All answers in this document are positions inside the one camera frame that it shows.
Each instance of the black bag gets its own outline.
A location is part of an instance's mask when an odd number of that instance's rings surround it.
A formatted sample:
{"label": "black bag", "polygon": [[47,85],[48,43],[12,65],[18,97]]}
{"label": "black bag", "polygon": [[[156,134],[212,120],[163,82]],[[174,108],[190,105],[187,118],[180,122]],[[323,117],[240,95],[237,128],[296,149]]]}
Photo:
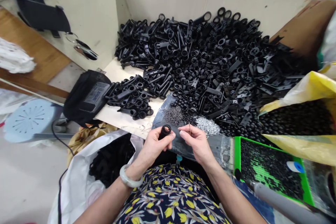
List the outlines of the black bag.
{"label": "black bag", "polygon": [[102,73],[92,70],[82,73],[64,103],[65,117],[83,128],[87,128],[86,124],[98,127],[101,121],[94,120],[94,117],[107,103],[105,94],[111,84]]}

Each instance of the white plastic bag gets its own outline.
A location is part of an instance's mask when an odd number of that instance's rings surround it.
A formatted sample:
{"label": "white plastic bag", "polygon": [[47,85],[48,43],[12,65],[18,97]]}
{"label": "white plastic bag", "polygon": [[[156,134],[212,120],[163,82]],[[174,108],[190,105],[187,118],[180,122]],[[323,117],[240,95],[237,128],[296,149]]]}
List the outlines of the white plastic bag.
{"label": "white plastic bag", "polygon": [[[61,210],[62,224],[72,224],[105,190],[101,181],[89,175],[89,167],[97,152],[112,141],[127,134],[124,130],[117,130],[101,136],[86,146],[72,159],[68,171],[62,182]],[[135,154],[129,164],[138,156],[144,140],[135,135],[131,136]],[[58,223],[58,193],[51,208],[48,223]]]}
{"label": "white plastic bag", "polygon": [[336,62],[336,11],[331,17],[328,27],[324,32],[322,45],[317,52],[319,69],[334,67]]}

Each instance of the green plastic tray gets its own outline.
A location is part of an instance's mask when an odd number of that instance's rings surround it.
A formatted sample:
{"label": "green plastic tray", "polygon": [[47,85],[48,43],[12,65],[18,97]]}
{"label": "green plastic tray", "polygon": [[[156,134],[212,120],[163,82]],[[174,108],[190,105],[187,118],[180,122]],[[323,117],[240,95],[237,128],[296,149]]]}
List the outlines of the green plastic tray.
{"label": "green plastic tray", "polygon": [[[235,156],[234,157],[234,170],[239,169],[239,171],[241,171],[240,142],[242,140],[243,141],[244,140],[250,141],[252,143],[265,146],[267,148],[271,148],[271,149],[274,149],[274,150],[277,150],[277,151],[281,151],[281,152],[287,153],[286,151],[283,151],[281,149],[274,148],[274,147],[271,147],[271,146],[268,146],[268,145],[265,145],[265,144],[253,141],[251,139],[247,139],[247,138],[244,138],[242,136],[241,137],[240,136],[236,136],[234,138],[234,142],[235,142],[234,143],[234,149],[235,149],[234,150],[234,156]],[[293,157],[293,161],[298,162],[304,168],[301,158],[298,158],[298,157],[295,157],[295,156],[292,156],[292,157]],[[259,167],[259,166],[254,166],[254,170],[256,172],[255,178],[258,179],[259,181],[264,181],[266,186],[268,186],[268,184],[265,181],[264,177],[272,178],[275,182],[277,182],[279,185],[281,185],[280,181],[278,181],[276,178],[274,178],[273,176],[271,176],[264,168]],[[303,189],[303,201],[306,202],[309,205],[315,206],[314,201],[313,201],[313,197],[312,197],[312,193],[311,193],[311,191],[309,189],[307,175],[305,173],[300,173],[299,176],[301,178],[301,185],[302,185],[302,189]],[[277,193],[279,193],[280,195],[285,196],[286,198],[289,198],[291,200],[294,200],[294,201],[297,201],[297,202],[301,203],[299,200],[294,199],[292,197],[289,197],[289,196],[285,195],[284,193],[282,193],[281,191],[277,191]]]}

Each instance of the metal keys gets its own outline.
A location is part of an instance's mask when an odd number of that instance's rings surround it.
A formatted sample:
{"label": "metal keys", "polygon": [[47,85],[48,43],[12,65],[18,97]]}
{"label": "metal keys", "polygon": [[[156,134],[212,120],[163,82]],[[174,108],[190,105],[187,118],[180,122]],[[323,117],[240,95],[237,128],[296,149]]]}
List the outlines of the metal keys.
{"label": "metal keys", "polygon": [[[70,39],[69,36],[73,35],[76,38],[75,39]],[[85,44],[84,42],[80,41],[78,39],[78,36],[74,33],[66,33],[65,35],[66,39],[68,41],[70,41],[71,43],[74,44],[74,49],[79,52],[80,54],[82,54],[85,58],[87,58],[88,60],[97,60],[98,59],[98,54],[96,54],[94,51],[91,50],[91,48]]]}

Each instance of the light blue stool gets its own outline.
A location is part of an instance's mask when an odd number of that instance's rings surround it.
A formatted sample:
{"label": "light blue stool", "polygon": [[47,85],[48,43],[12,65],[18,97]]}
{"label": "light blue stool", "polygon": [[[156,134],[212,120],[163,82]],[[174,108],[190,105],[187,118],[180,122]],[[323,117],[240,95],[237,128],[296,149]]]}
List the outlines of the light blue stool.
{"label": "light blue stool", "polygon": [[63,108],[44,99],[28,101],[5,121],[5,139],[11,143],[40,140],[34,134],[50,134],[51,124],[62,114]]}

